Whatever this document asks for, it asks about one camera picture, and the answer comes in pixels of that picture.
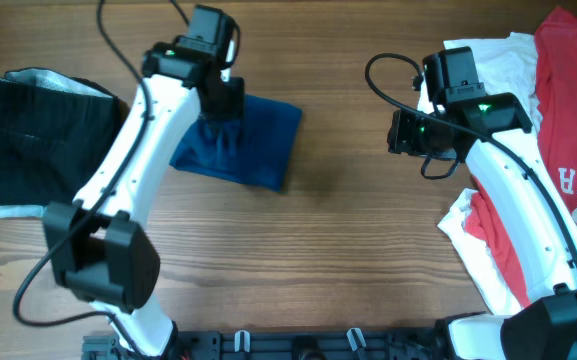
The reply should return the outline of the blue polo shirt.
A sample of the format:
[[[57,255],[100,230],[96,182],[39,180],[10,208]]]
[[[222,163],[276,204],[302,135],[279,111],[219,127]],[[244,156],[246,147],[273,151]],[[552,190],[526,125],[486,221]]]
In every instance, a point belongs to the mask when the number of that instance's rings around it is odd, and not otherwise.
[[[289,103],[247,95],[242,118],[191,125],[170,165],[280,192],[301,119],[302,110]]]

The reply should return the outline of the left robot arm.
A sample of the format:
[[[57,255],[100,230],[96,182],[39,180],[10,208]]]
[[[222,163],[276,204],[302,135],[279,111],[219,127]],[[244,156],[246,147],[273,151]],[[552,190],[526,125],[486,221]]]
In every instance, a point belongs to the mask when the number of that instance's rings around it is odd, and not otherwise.
[[[186,34],[145,53],[133,106],[96,173],[71,203],[53,202],[44,214],[56,283],[109,320],[119,358],[180,356],[176,324],[153,293],[160,258],[145,226],[190,128],[243,115],[244,83],[229,75],[238,39],[232,17],[196,6]]]

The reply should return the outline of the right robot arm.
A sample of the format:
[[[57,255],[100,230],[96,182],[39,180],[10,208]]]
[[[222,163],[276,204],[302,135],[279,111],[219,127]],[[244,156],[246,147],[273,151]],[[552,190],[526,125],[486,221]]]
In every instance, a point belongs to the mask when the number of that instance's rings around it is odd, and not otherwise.
[[[443,50],[415,66],[423,113],[398,104],[388,147],[465,164],[492,200],[521,266],[528,305],[436,325],[443,359],[577,359],[577,225],[550,179],[531,121],[510,93],[490,95],[472,51]]]

